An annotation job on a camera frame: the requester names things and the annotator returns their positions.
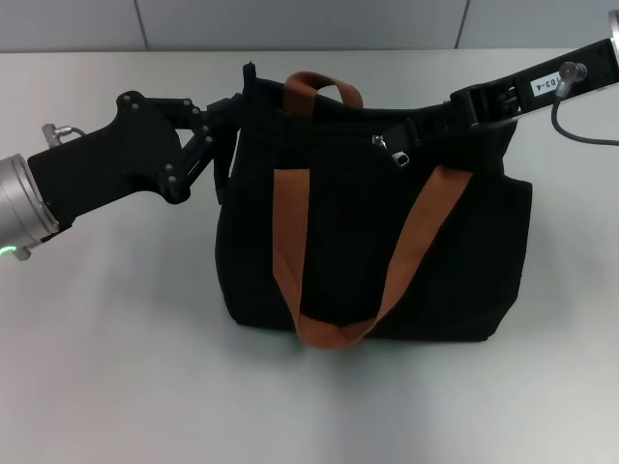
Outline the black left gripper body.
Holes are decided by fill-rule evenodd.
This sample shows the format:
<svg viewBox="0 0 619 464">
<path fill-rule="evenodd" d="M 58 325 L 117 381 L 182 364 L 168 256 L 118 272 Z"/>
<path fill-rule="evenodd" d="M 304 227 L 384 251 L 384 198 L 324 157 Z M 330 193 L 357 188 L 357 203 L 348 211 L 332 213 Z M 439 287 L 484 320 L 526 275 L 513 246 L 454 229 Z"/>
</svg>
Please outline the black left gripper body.
<svg viewBox="0 0 619 464">
<path fill-rule="evenodd" d="M 61 231 L 133 193 L 153 192 L 172 205 L 190 197 L 187 153 L 177 131 L 191 127 L 192 102 L 130 91 L 116 105 L 115 118 L 104 128 L 27 161 Z"/>
</svg>

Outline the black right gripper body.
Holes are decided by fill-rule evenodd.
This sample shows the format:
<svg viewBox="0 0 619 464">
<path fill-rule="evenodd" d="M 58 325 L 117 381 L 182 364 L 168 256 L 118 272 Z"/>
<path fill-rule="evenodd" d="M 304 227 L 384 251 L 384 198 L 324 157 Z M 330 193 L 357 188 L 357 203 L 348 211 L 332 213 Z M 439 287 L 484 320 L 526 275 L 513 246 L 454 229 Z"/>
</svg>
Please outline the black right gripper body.
<svg viewBox="0 0 619 464">
<path fill-rule="evenodd" d="M 604 39 L 520 72 L 475 84 L 450 95 L 450 102 L 470 125 L 499 123 L 553 105 L 566 63 L 581 65 L 584 77 L 573 83 L 568 98 L 619 83 L 619 61 L 613 40 Z"/>
</svg>

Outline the silver zipper pull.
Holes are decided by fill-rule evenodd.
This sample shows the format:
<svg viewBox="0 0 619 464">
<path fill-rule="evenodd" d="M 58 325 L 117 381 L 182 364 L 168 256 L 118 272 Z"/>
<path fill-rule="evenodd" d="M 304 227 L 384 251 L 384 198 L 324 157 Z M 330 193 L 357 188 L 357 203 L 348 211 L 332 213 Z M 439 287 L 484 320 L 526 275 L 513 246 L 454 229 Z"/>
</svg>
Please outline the silver zipper pull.
<svg viewBox="0 0 619 464">
<path fill-rule="evenodd" d="M 403 169 L 410 164 L 410 157 L 406 153 L 404 153 L 403 151 L 391 152 L 388 149 L 387 143 L 383 135 L 373 135 L 371 137 L 371 142 L 373 145 L 388 153 L 394 164 L 399 169 Z"/>
</svg>

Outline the black tote bag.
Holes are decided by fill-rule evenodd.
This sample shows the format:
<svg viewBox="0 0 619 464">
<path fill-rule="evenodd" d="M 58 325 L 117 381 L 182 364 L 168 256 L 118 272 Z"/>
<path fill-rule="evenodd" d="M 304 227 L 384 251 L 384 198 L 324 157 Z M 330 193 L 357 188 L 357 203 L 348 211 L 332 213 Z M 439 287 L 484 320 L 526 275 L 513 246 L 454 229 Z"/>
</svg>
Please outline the black tote bag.
<svg viewBox="0 0 619 464">
<path fill-rule="evenodd" d="M 470 342 L 516 302 L 532 186 L 509 177 L 511 122 L 404 152 L 371 142 L 415 110 L 367 109 L 315 72 L 283 83 L 243 68 L 216 266 L 239 325 L 314 348 L 366 338 Z"/>
</svg>

